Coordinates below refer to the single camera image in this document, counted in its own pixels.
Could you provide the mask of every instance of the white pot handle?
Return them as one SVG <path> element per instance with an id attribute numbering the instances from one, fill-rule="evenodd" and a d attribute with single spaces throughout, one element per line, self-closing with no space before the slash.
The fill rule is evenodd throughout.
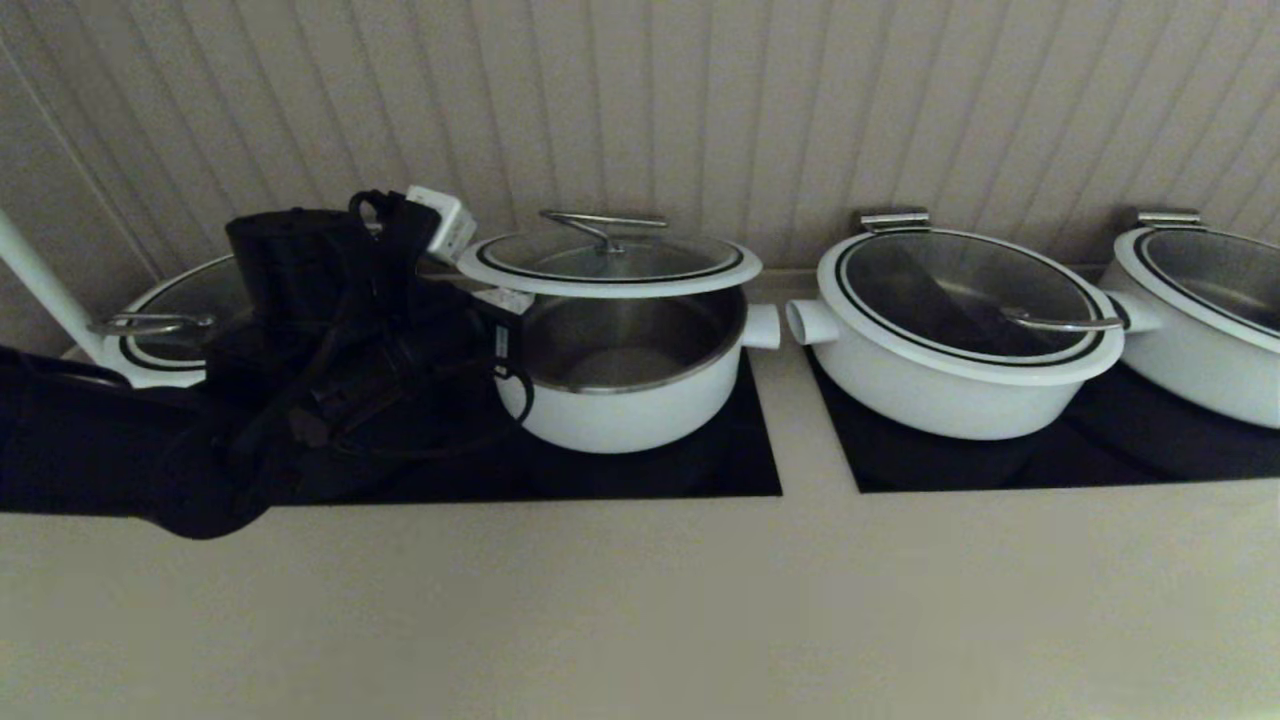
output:
<path id="1" fill-rule="evenodd" d="M 748 305 L 742 347 L 777 350 L 782 345 L 782 323 L 776 305 Z"/>
<path id="2" fill-rule="evenodd" d="M 1125 334 L 1144 333 L 1161 325 L 1160 318 L 1151 310 L 1149 302 L 1123 290 L 1108 290 L 1107 297 L 1129 319 L 1129 324 L 1124 329 Z"/>
<path id="3" fill-rule="evenodd" d="M 787 301 L 787 327 L 800 345 L 836 342 L 840 324 L 840 318 L 820 300 Z"/>

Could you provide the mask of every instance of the black cooktop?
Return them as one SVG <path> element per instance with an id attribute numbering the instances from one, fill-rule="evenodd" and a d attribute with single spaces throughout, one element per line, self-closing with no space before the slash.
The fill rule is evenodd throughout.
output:
<path id="1" fill-rule="evenodd" d="M 1117 364 L 1044 429 L 964 441 L 909 428 L 836 386 L 805 350 L 861 492 L 1069 488 L 1280 477 L 1280 430 L 1224 418 Z"/>
<path id="2" fill-rule="evenodd" d="M 471 392 L 484 395 L 483 379 Z M 485 396 L 492 421 L 509 421 L 497 393 Z M 422 420 L 407 405 L 387 419 L 383 442 L 412 447 Z M 399 439 L 390 437 L 398 434 Z M 737 384 L 709 423 L 673 443 L 623 455 L 564 450 L 516 430 L 495 446 L 415 464 L 356 491 L 303 488 L 285 505 L 410 505 L 593 498 L 781 496 L 782 483 L 746 354 Z"/>

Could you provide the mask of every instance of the glass lid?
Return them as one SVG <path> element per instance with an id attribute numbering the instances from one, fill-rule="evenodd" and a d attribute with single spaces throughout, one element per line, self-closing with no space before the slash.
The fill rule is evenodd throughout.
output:
<path id="1" fill-rule="evenodd" d="M 1138 258 L 1196 302 L 1280 337 L 1280 249 L 1212 231 L 1160 229 L 1143 236 Z"/>
<path id="2" fill-rule="evenodd" d="M 982 361 L 1060 363 L 1097 333 L 1023 327 L 1010 316 L 1087 322 L 1100 316 L 1070 275 L 1036 255 L 946 231 L 872 234 L 845 251 L 846 297 L 890 332 Z"/>
<path id="3" fill-rule="evenodd" d="M 178 331 L 124 338 L 125 356 L 147 365 L 189 369 L 204 361 L 200 345 L 234 319 L 248 316 L 253 307 L 233 256 L 221 258 L 174 279 L 136 310 L 180 315 L 212 314 L 212 328 L 183 327 Z"/>
<path id="4" fill-rule="evenodd" d="M 567 282 L 662 282 L 708 275 L 741 263 L 732 245 L 654 233 L 611 233 L 605 241 L 571 229 L 499 237 L 480 252 L 494 268 Z"/>
<path id="5" fill-rule="evenodd" d="M 545 295 L 657 297 L 737 286 L 762 268 L 744 247 L 668 232 L 660 218 L 543 215 L 568 227 L 483 242 L 463 254 L 458 269 L 474 279 Z"/>

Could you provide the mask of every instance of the lid handle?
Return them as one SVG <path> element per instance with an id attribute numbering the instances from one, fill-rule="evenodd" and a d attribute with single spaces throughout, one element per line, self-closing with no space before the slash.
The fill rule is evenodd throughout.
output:
<path id="1" fill-rule="evenodd" d="M 667 218 L 662 215 L 609 215 L 604 213 L 568 213 L 564 210 L 539 210 L 548 220 L 568 225 L 576 231 L 599 238 L 603 252 L 623 252 L 622 247 L 609 237 L 609 233 L 596 225 L 620 225 L 628 228 L 666 228 Z"/>
<path id="2" fill-rule="evenodd" d="M 1030 313 L 1021 307 L 1001 307 L 1000 314 L 1006 320 L 1032 331 L 1048 331 L 1053 333 L 1092 333 L 1096 331 L 1114 331 L 1124 328 L 1123 318 L 1102 318 L 1100 320 L 1047 320 L 1044 318 L 1032 318 Z"/>
<path id="3" fill-rule="evenodd" d="M 1132 208 L 1126 219 L 1129 227 L 1167 228 L 1202 224 L 1199 210 L 1174 208 Z"/>
<path id="4" fill-rule="evenodd" d="M 132 320 L 129 324 L 120 324 Z M 186 327 L 210 328 L 218 318 L 210 313 L 183 315 L 178 313 L 116 313 L 101 323 L 90 323 L 88 331 L 118 337 L 168 334 Z"/>
<path id="5" fill-rule="evenodd" d="M 924 208 L 876 208 L 854 213 L 854 232 L 888 232 L 929 227 Z"/>

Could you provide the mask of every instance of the countertop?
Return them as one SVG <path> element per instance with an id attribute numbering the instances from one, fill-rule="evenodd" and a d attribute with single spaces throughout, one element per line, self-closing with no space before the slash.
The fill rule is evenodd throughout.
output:
<path id="1" fill-rule="evenodd" d="M 751 363 L 781 498 L 0 516 L 0 715 L 1280 717 L 1280 480 L 859 495 Z"/>

